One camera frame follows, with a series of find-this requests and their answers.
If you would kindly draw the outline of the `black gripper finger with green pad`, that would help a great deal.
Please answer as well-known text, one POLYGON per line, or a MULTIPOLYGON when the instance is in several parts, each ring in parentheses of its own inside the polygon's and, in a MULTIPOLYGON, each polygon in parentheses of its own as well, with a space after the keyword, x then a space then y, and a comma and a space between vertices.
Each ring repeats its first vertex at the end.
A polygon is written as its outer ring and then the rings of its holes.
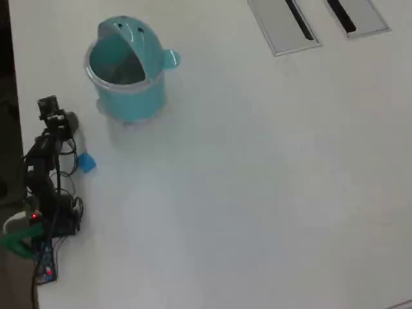
POLYGON ((68 129, 70 131, 70 135, 74 136, 79 128, 78 116, 74 112, 69 111, 66 113, 66 120, 68 121, 68 129))

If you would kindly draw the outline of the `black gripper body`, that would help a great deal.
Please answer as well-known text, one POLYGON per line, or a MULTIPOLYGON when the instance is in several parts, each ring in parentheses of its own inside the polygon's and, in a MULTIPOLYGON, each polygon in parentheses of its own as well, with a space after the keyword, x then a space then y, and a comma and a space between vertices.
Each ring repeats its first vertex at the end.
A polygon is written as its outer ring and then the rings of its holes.
POLYGON ((67 141, 73 138, 68 129, 66 113, 65 110, 58 110, 56 113, 43 118, 48 131, 62 141, 67 141))

